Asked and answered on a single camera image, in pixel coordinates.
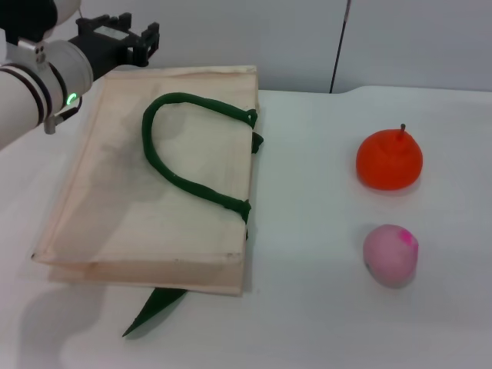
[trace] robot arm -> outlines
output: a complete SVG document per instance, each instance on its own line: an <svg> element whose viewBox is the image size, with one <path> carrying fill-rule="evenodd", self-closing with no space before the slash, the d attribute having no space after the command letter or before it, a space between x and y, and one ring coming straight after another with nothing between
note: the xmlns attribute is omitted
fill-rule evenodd
<svg viewBox="0 0 492 369"><path fill-rule="evenodd" d="M57 113L87 92L93 81L119 65L145 67L158 49L159 24L152 23L138 36L130 32L129 13L80 18L78 36L43 41L79 5L80 0L0 4L8 59L0 66L0 149L41 123L46 133L55 133L55 126L78 108Z"/></svg>

